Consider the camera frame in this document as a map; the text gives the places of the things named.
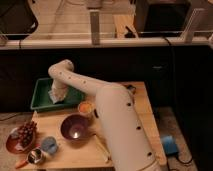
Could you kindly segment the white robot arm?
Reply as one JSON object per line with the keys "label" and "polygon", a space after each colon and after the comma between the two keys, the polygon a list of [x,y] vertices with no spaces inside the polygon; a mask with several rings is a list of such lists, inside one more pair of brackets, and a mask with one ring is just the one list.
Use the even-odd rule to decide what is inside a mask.
{"label": "white robot arm", "polygon": [[130,92],[121,84],[106,82],[73,72],[70,60],[52,65],[48,74],[53,79],[52,90],[70,85],[95,97],[111,159],[116,171],[161,171],[151,144],[136,112]]}

